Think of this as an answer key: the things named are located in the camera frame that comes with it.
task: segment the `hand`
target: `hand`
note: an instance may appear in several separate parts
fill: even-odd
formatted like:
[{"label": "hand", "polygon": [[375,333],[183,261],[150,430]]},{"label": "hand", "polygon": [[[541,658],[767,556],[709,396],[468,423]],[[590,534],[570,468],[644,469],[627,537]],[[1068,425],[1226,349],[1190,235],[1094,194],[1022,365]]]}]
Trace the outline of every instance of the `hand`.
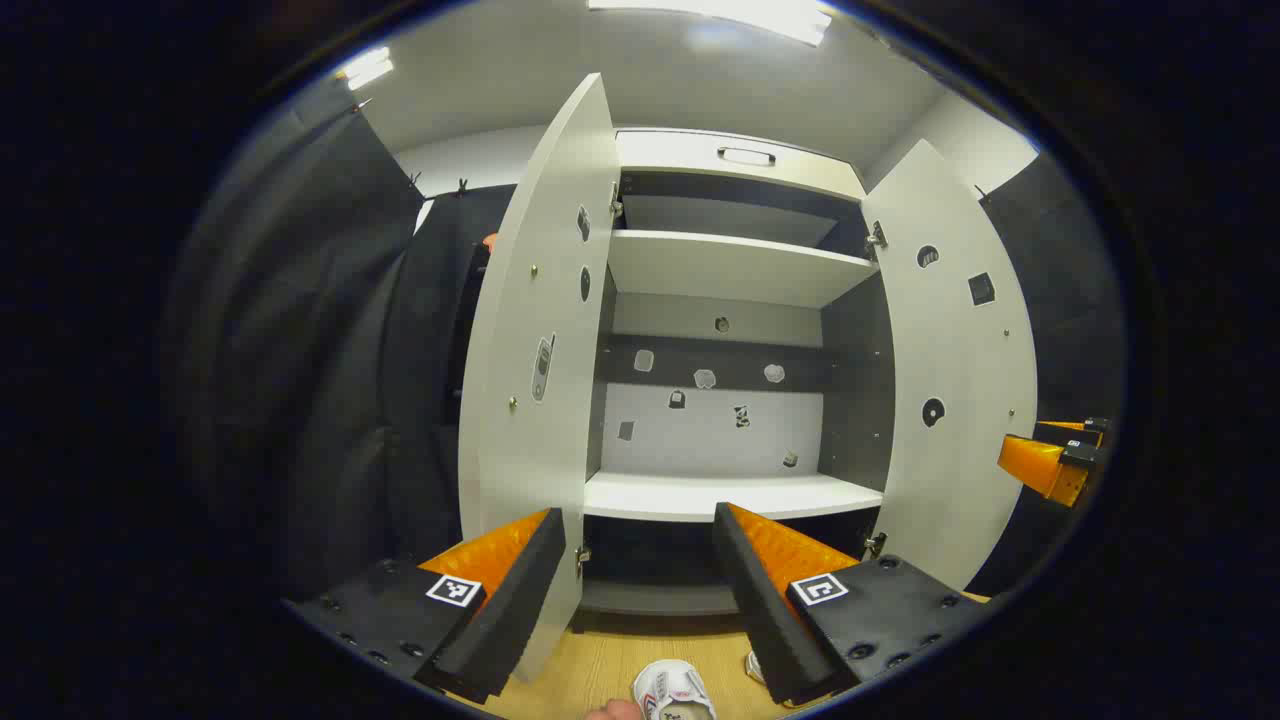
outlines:
[{"label": "hand", "polygon": [[631,701],[611,700],[603,710],[593,710],[582,720],[644,720],[644,712]]}]

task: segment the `ceiling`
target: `ceiling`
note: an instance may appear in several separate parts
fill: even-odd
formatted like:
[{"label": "ceiling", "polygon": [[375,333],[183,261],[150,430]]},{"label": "ceiling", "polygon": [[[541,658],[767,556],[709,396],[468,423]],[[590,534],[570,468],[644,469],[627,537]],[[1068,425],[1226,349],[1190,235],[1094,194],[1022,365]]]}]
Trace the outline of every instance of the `ceiling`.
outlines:
[{"label": "ceiling", "polygon": [[943,92],[844,17],[810,47],[685,13],[476,0],[388,45],[396,69],[356,95],[392,152],[549,123],[600,72],[616,126],[765,137],[868,168]]}]

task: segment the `shoe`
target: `shoe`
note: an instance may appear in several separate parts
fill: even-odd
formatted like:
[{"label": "shoe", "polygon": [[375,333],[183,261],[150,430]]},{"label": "shoe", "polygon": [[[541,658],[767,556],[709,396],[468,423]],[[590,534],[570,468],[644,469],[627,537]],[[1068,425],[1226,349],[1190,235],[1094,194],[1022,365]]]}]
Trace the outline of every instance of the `shoe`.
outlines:
[{"label": "shoe", "polygon": [[684,660],[650,662],[631,683],[645,720],[717,720],[703,678]]}]

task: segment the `gray back panel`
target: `gray back panel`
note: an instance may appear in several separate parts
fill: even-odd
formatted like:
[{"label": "gray back panel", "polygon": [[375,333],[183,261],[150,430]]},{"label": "gray back panel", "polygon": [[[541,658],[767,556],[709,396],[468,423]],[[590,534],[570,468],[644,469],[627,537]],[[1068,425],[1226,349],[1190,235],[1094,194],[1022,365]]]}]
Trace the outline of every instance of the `gray back panel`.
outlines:
[{"label": "gray back panel", "polygon": [[883,491],[893,447],[893,336],[884,281],[867,278],[822,310],[831,383],[818,471]]}]

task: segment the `ceiling light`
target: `ceiling light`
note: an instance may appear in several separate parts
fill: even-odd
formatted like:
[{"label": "ceiling light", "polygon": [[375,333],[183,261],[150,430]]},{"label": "ceiling light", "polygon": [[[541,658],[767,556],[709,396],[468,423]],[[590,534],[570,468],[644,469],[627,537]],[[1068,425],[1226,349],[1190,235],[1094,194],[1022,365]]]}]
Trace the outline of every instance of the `ceiling light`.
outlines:
[{"label": "ceiling light", "polygon": [[356,90],[392,72],[390,50],[378,47],[357,55],[342,67],[339,77],[347,78],[347,88]]},{"label": "ceiling light", "polygon": [[818,0],[586,0],[590,10],[671,10],[723,18],[785,35],[814,47],[831,24]]}]

